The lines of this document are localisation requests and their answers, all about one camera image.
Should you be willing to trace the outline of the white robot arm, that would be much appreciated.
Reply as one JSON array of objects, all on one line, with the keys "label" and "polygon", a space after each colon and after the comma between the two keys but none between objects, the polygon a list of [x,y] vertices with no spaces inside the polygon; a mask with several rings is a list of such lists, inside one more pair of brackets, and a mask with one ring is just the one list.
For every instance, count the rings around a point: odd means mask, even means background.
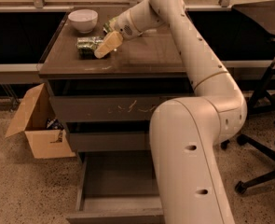
[{"label": "white robot arm", "polygon": [[233,137],[247,115],[231,74],[186,15],[183,0],[144,0],[119,15],[102,58],[126,39],[166,24],[194,91],[159,105],[150,121],[150,147],[165,224],[235,224],[215,145]]}]

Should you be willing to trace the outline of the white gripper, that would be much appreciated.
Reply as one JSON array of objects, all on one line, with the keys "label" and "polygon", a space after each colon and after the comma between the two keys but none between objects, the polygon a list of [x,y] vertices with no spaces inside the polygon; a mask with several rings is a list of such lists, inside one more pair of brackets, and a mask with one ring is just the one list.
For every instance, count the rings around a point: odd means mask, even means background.
[{"label": "white gripper", "polygon": [[112,50],[118,48],[122,44],[123,38],[131,40],[142,34],[133,22],[130,9],[117,16],[114,29],[115,31],[108,33],[103,42],[94,51],[96,58],[101,59]]}]

